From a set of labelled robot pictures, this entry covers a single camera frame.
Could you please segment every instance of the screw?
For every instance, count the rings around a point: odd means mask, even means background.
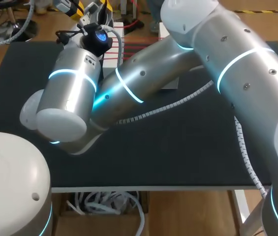
[[[276,73],[277,73],[277,71],[274,70],[274,69],[270,69],[270,70],[269,70],[269,74],[271,74],[271,75],[275,75]]]
[[[249,88],[250,88],[250,84],[249,83],[244,84],[244,90],[247,90]]]
[[[227,38],[228,38],[227,36],[223,36],[222,39],[221,39],[221,41],[222,41],[222,42],[225,42],[225,41],[227,40]]]

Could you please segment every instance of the blue led ring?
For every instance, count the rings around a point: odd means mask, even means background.
[[[54,75],[57,75],[57,74],[60,74],[60,73],[72,73],[72,74],[75,74],[77,76],[83,76],[84,79],[86,79],[87,81],[89,81],[93,85],[95,92],[97,90],[96,89],[96,84],[94,83],[94,81],[89,76],[87,76],[85,73],[82,73],[78,70],[71,70],[71,69],[56,70],[56,71],[54,71],[50,74],[49,79],[51,79],[51,77],[53,77]]]
[[[47,226],[48,226],[48,224],[49,224],[49,221],[50,221],[50,219],[51,219],[51,214],[52,214],[52,203],[51,203],[51,209],[50,209],[50,214],[49,214],[48,221],[47,221],[47,223],[46,223],[44,229],[43,229],[43,230],[41,231],[41,233],[39,234],[39,236],[42,236],[42,235],[44,234],[44,232],[45,232],[45,230],[46,230],[46,228],[47,228]]]
[[[251,50],[249,50],[249,51],[247,51],[247,52],[245,52],[245,53],[243,53],[243,54],[240,54],[238,57],[236,57],[235,59],[233,59],[233,60],[222,70],[222,72],[221,72],[221,74],[220,74],[220,76],[219,76],[219,78],[218,78],[218,80],[217,80],[217,85],[216,85],[216,86],[217,86],[218,92],[221,93],[221,92],[220,92],[220,84],[221,84],[222,78],[223,78],[223,76],[225,75],[225,73],[227,72],[227,70],[228,70],[232,65],[234,65],[236,62],[238,62],[240,59],[242,59],[242,58],[248,56],[249,54],[257,53],[258,51],[261,51],[261,50],[265,50],[265,51],[269,51],[269,52],[273,52],[273,53],[274,53],[274,51],[273,51],[272,49],[270,49],[270,48],[254,48],[254,49],[251,49]]]
[[[272,204],[273,211],[274,211],[274,213],[275,213],[275,215],[276,215],[276,217],[277,217],[277,219],[278,219],[278,213],[277,213],[277,210],[276,210],[276,208],[275,208],[275,204],[273,203],[273,194],[272,194],[272,190],[273,190],[273,188],[271,189],[271,204]]]
[[[139,99],[136,95],[134,95],[134,93],[128,88],[128,86],[125,84],[124,80],[121,78],[118,68],[116,68],[116,75],[120,81],[120,83],[122,84],[122,86],[124,87],[124,89],[130,94],[131,97],[134,98],[134,100],[136,100],[139,103],[143,103],[143,101],[141,99]]]

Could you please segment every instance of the black table mat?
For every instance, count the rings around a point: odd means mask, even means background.
[[[269,44],[278,53],[278,43]],[[253,186],[230,104],[214,86],[169,111],[113,126],[80,156],[68,155],[24,128],[20,110],[46,86],[61,49],[54,42],[12,43],[0,66],[0,132],[23,137],[42,152],[52,187]],[[209,80],[205,70],[186,74],[178,90],[156,93],[129,117],[175,102]],[[260,180],[270,185],[269,173],[249,139],[247,148]]]

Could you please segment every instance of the wooden floor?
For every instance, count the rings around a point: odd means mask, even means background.
[[[278,0],[220,0],[230,10],[278,10]],[[278,14],[239,14],[244,22],[264,40],[278,41]],[[16,17],[26,13],[17,12]],[[149,23],[149,16],[142,20]],[[69,29],[74,22],[61,13],[49,13],[33,18],[40,26],[33,41],[55,40],[55,31]],[[149,33],[148,27],[129,36]],[[0,47],[0,62],[8,46]],[[246,191],[249,208],[259,202],[257,191]],[[149,231],[151,236],[234,236],[236,228],[226,191],[152,192],[150,199]]]

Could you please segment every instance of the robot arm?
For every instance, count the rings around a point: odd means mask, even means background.
[[[263,225],[268,236],[277,236],[278,56],[216,0],[166,0],[161,13],[171,36],[134,55],[101,86],[97,57],[65,49],[39,102],[37,130],[69,153],[84,153],[150,94],[203,64],[265,159],[273,188]],[[70,54],[75,59],[65,59]],[[56,72],[64,69],[74,72]]]

